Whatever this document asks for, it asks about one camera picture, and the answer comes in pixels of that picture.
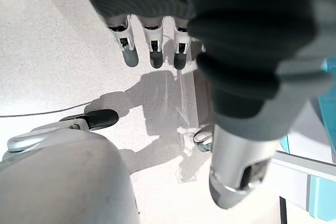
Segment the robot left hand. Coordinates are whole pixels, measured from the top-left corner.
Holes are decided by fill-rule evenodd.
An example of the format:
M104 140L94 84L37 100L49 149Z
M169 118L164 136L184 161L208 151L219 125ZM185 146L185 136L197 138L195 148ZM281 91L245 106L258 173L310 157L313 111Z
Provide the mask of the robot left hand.
M324 93L321 70L335 52L335 0L89 0L106 21L120 14L177 16L205 52L196 62L213 105L209 189L228 209L260 183L278 140L309 98Z

